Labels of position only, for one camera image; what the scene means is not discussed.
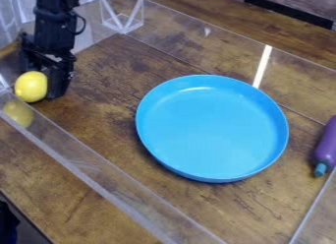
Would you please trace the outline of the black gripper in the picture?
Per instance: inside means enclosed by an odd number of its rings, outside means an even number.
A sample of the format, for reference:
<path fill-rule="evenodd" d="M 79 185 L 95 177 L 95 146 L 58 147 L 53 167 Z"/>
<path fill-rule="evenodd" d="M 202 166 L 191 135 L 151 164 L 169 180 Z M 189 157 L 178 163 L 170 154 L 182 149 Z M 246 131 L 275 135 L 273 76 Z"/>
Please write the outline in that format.
<path fill-rule="evenodd" d="M 34 33 L 21 33 L 19 71 L 46 67 L 46 98 L 63 96 L 73 78 L 74 36 L 85 30 L 85 19 L 74 12 L 79 0 L 35 0 Z"/>

